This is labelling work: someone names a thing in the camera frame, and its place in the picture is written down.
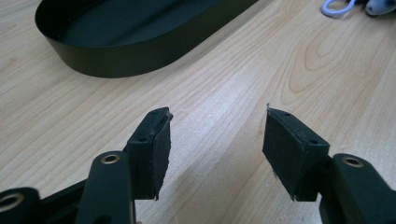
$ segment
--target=wooden table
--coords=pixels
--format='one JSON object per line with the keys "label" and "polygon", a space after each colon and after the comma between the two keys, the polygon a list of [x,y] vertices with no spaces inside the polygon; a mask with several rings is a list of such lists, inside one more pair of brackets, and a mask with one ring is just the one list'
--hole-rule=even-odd
{"label": "wooden table", "polygon": [[318,203],[292,202],[262,154],[267,103],[395,189],[395,14],[355,7],[336,20],[322,1],[261,0],[175,63],[105,79],[61,61],[35,27],[39,2],[0,3],[0,191],[46,197],[86,178],[95,156],[169,106],[169,169],[160,200],[137,202],[138,220],[321,223]]}

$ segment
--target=tabletop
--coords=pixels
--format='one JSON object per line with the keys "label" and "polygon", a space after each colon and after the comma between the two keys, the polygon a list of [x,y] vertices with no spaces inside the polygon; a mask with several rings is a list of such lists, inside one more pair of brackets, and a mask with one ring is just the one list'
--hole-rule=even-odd
{"label": "tabletop", "polygon": [[319,0],[260,0],[176,62],[108,79],[63,63],[35,27],[39,3],[0,2],[0,191],[46,197],[85,179],[169,106],[169,168],[160,200],[136,202],[138,220],[321,223],[318,202],[293,202],[262,154],[267,103],[396,189],[394,13],[331,19]]}

